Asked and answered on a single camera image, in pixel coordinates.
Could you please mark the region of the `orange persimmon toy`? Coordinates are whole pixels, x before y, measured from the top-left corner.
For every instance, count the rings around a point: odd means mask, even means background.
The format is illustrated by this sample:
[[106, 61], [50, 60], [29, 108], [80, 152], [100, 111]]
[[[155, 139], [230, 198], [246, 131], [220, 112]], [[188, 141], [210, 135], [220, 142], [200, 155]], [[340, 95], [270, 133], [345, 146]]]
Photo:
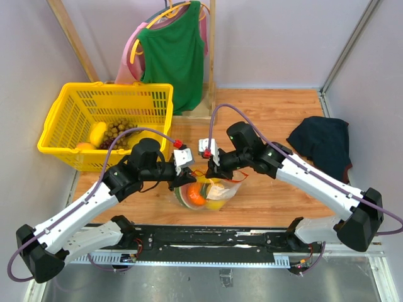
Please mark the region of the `orange persimmon toy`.
[[205, 185], [200, 182], [192, 183], [186, 190], [188, 202], [193, 206], [204, 206], [207, 203], [205, 197]]

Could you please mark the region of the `watermelon slice toy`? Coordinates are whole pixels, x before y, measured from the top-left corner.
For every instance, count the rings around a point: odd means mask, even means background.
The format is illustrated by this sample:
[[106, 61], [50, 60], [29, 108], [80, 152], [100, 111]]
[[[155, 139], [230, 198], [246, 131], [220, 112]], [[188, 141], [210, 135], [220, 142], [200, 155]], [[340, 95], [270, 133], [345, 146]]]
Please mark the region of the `watermelon slice toy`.
[[181, 187], [176, 187], [174, 188], [174, 194], [176, 196], [176, 198], [178, 199], [179, 203], [189, 209], [195, 210], [195, 206], [192, 205], [189, 201], [188, 201], [188, 197], [187, 197], [187, 186], [181, 186]]

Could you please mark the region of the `yellow lemon toy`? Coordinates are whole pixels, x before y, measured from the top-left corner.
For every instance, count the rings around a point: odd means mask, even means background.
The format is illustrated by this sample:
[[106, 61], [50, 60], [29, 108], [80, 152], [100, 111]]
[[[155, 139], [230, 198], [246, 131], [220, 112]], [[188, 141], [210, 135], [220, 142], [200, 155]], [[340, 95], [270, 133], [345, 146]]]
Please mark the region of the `yellow lemon toy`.
[[206, 189], [206, 209], [218, 211], [227, 200], [224, 198], [225, 186], [221, 182], [211, 182]]

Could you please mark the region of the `clear orange zip bag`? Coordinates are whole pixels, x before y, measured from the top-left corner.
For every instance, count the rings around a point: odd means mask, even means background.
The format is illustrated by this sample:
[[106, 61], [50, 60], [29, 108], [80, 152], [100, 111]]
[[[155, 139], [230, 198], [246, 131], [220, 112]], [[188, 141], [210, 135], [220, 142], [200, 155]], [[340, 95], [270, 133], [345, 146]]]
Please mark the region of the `clear orange zip bag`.
[[235, 171], [232, 179], [208, 179], [205, 177], [206, 171], [197, 168], [193, 172], [196, 182], [174, 189], [179, 204], [191, 210], [219, 211], [236, 195], [249, 176], [243, 171]]

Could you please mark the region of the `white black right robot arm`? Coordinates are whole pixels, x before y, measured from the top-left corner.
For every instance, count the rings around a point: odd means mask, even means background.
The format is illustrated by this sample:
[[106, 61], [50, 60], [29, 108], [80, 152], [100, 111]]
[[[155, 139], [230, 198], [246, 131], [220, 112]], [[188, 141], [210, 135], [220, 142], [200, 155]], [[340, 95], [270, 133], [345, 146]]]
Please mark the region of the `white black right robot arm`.
[[218, 148], [212, 138], [198, 142], [199, 154], [208, 159], [207, 178], [231, 180], [236, 170], [250, 167], [303, 190], [333, 211], [324, 218], [294, 219], [285, 236], [291, 251], [314, 242], [340, 242], [357, 252], [368, 249], [383, 222], [382, 195], [377, 190], [362, 191], [333, 179], [286, 146], [264, 142], [243, 121], [230, 126], [227, 135], [234, 146], [230, 152]]

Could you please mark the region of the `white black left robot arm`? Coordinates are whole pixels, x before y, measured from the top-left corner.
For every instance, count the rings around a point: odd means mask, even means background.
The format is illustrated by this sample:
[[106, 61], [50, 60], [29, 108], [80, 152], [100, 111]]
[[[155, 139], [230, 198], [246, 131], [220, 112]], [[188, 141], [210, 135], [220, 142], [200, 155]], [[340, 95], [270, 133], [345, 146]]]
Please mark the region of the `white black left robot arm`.
[[17, 253], [37, 283], [58, 275], [71, 261], [103, 247], [127, 249], [135, 242], [134, 225], [123, 215], [107, 223], [82, 231], [93, 218], [140, 192], [145, 182], [167, 182], [170, 191], [195, 182], [190, 166], [191, 150], [181, 142], [168, 161], [160, 152], [160, 144], [143, 138], [129, 155], [109, 167], [91, 189], [47, 221], [16, 231]]

